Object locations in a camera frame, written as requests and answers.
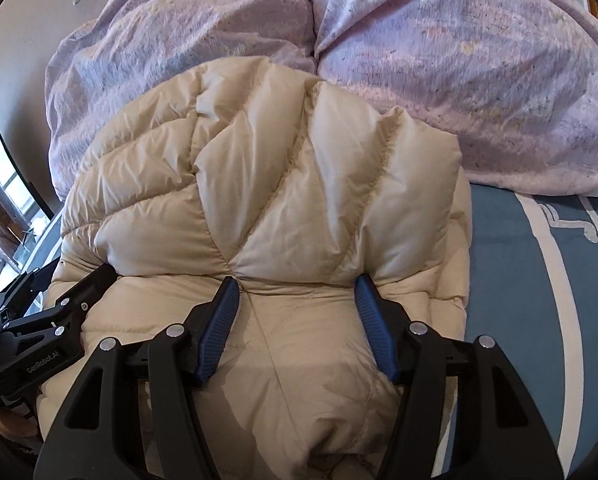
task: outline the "blue gripper pad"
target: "blue gripper pad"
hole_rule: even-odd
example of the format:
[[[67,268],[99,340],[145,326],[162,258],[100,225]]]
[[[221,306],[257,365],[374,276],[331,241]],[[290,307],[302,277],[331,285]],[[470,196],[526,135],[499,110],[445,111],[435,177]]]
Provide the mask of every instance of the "blue gripper pad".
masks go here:
[[[213,303],[215,302],[215,311],[199,341],[199,364],[195,377],[201,384],[205,384],[217,371],[225,342],[237,315],[239,285],[236,280],[229,278],[222,283],[213,300]]]
[[[397,338],[404,326],[410,324],[410,319],[399,303],[380,296],[368,274],[362,274],[355,281],[355,305],[377,367],[394,383],[400,372]]]

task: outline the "blue rubber pad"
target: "blue rubber pad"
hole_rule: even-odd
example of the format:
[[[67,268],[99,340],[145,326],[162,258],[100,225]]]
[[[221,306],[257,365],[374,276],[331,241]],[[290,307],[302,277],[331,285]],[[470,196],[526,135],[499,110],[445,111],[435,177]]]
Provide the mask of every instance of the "blue rubber pad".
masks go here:
[[[372,280],[366,275],[359,276],[355,282],[355,305],[364,325],[365,337],[370,343],[377,367],[394,382],[399,375],[397,352],[393,336],[381,316],[379,301],[381,297]]]
[[[195,376],[202,384],[217,371],[238,308],[239,285],[232,280],[219,298],[217,308],[199,342],[199,365]]]

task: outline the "puffer jacket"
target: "puffer jacket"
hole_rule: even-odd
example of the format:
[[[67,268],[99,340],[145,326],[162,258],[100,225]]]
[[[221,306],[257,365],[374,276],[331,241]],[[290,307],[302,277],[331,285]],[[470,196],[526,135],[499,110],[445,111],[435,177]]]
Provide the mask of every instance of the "puffer jacket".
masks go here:
[[[399,391],[351,286],[369,272],[412,319],[461,338],[470,207],[455,137],[402,108],[262,57],[177,75],[99,132],[67,198],[47,304],[103,262],[121,278],[82,326],[86,357],[44,384],[42,432],[102,338],[152,338],[232,275],[239,312],[195,394],[222,478],[336,478],[343,455],[380,460]]]

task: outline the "beige fabric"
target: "beige fabric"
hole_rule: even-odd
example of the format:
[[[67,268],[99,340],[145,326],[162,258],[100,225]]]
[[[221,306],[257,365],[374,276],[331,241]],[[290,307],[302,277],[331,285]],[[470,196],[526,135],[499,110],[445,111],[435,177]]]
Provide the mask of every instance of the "beige fabric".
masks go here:
[[[399,393],[355,309],[360,273],[463,335],[471,212],[455,137],[265,58],[203,64],[128,104],[64,211],[48,304],[103,262],[122,276],[83,324],[86,354],[105,336],[151,338],[239,280],[196,396],[223,478],[323,476],[338,455],[381,451]],[[44,434],[83,363],[44,384]]]

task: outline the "metal bolt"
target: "metal bolt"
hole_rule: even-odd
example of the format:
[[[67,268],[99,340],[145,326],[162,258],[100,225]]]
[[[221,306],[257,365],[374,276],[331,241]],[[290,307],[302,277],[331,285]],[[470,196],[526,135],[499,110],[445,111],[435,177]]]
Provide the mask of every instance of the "metal bolt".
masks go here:
[[[415,335],[424,335],[426,332],[428,332],[428,327],[421,321],[410,323],[409,329]]]
[[[166,334],[169,337],[179,337],[181,334],[183,334],[186,331],[186,329],[183,327],[183,325],[170,325],[167,329],[166,329]]]
[[[99,348],[107,352],[108,350],[114,348],[115,345],[116,339],[114,339],[114,337],[106,337],[101,343],[99,343]]]
[[[478,341],[484,348],[494,348],[495,346],[495,339],[489,335],[480,335]]]

